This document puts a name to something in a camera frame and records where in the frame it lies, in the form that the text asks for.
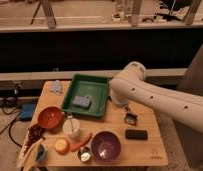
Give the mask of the grey robot base column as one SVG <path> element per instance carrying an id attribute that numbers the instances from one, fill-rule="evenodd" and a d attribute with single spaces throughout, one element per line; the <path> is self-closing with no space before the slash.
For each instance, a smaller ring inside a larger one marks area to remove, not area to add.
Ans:
<path id="1" fill-rule="evenodd" d="M 179 83 L 178 90 L 203 96 L 203 45 Z M 188 165 L 191 168 L 203 165 L 203 134 L 177 121 L 174 125 Z"/>

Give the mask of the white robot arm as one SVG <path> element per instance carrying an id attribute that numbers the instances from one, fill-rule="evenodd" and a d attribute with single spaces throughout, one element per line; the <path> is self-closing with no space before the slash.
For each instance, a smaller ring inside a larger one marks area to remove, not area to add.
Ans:
<path id="1" fill-rule="evenodd" d="M 203 133 L 203 97 L 158 87 L 145 82 L 146 68 L 130 62 L 110 84 L 112 102 L 124 107 L 135 101 L 167 114 Z"/>

